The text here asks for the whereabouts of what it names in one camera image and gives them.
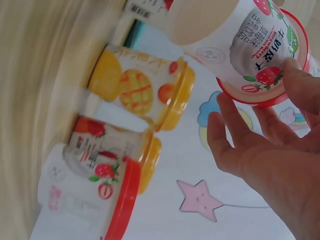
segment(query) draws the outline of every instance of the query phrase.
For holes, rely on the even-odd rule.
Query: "strawberry yogurt cup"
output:
[[[271,38],[270,44],[266,45],[268,47],[266,51],[260,47],[249,57],[249,61],[237,60],[236,56],[243,56],[246,50],[241,47],[238,49],[237,41],[233,41],[230,47],[230,62],[240,76],[233,80],[217,77],[222,90],[240,103],[271,107],[285,101],[288,96],[282,82],[282,67],[287,58],[297,59],[305,72],[315,74],[318,71],[318,65],[310,55],[307,33],[302,24],[286,10],[282,9],[279,13],[277,18],[281,19],[285,26],[280,24],[277,28],[271,27],[271,36],[274,37]]]
[[[175,0],[166,21],[163,30],[170,41],[215,73],[222,90],[238,102],[272,106],[284,101],[288,58],[309,71],[306,31],[272,0]]]
[[[58,219],[56,229],[74,228],[92,239],[120,240],[134,209],[140,172],[140,164],[129,157],[119,162],[94,153],[87,156],[59,143],[41,170],[37,193],[41,211]]]
[[[134,132],[84,116],[80,116],[76,121],[69,146],[83,152],[82,157],[85,159],[95,155],[94,164],[99,164],[101,157],[119,163],[130,157],[139,162],[141,165],[139,194],[143,194],[148,188],[162,150],[160,140],[152,131]],[[82,164],[86,165],[84,160],[79,162],[81,163],[77,163],[79,167]]]

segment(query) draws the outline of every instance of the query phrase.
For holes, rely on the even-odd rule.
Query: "orange illustration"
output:
[[[153,105],[154,94],[149,78],[137,69],[128,69],[120,79],[120,101],[130,112],[143,116]]]
[[[162,85],[158,90],[158,98],[163,104],[169,105],[175,91],[175,85],[167,83]]]

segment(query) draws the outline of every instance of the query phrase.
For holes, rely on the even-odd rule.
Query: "red lid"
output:
[[[129,224],[129,220],[135,206],[136,197],[138,195],[141,166],[139,162],[132,160],[130,157],[126,157],[125,159],[127,164],[123,183],[119,198],[115,205],[111,223],[104,240],[122,239]]]
[[[305,72],[309,72],[310,64],[311,64],[310,63],[311,56],[310,56],[309,40],[308,40],[307,32],[306,32],[304,26],[301,24],[301,22],[293,14],[291,14],[290,12],[288,12],[288,11],[286,11],[284,9],[281,9],[281,11],[285,15],[291,17],[301,28],[301,31],[302,31],[302,33],[304,35],[305,42],[306,42],[306,57],[305,57],[305,61],[304,61],[304,65],[303,65],[302,70],[305,71]],[[228,91],[224,87],[224,83],[219,78],[216,78],[216,80],[217,80],[217,83],[219,84],[220,88],[223,90],[223,92],[225,94],[227,94],[230,98],[236,100],[239,103],[247,104],[247,105],[250,105],[250,106],[259,106],[259,107],[262,107],[262,108],[267,108],[267,107],[272,107],[274,105],[280,104],[280,103],[282,103],[282,102],[284,102],[285,100],[288,99],[287,94],[284,92],[284,93],[280,94],[279,96],[276,96],[276,97],[274,97],[272,99],[269,99],[269,100],[266,100],[266,101],[261,101],[261,102],[243,101],[243,100],[235,98],[230,93],[228,93]]]

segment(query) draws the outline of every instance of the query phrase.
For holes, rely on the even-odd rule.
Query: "pink star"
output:
[[[213,222],[217,221],[214,210],[224,204],[210,195],[205,180],[194,186],[179,180],[177,183],[185,196],[180,207],[181,212],[200,213]]]

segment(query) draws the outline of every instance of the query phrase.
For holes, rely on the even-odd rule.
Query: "fingernail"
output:
[[[289,58],[286,62],[286,65],[289,65],[290,67],[294,67],[296,69],[302,70],[299,62],[297,60],[295,60],[294,58]]]

